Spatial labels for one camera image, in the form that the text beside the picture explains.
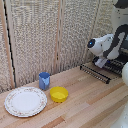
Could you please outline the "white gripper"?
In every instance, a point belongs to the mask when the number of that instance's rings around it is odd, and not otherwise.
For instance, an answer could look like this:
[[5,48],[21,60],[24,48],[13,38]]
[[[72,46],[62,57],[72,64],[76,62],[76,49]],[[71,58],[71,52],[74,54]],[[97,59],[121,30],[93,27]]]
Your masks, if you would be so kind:
[[99,68],[102,68],[105,65],[106,62],[107,62],[106,58],[96,57],[95,60],[94,60],[94,64],[96,66],[98,66]]

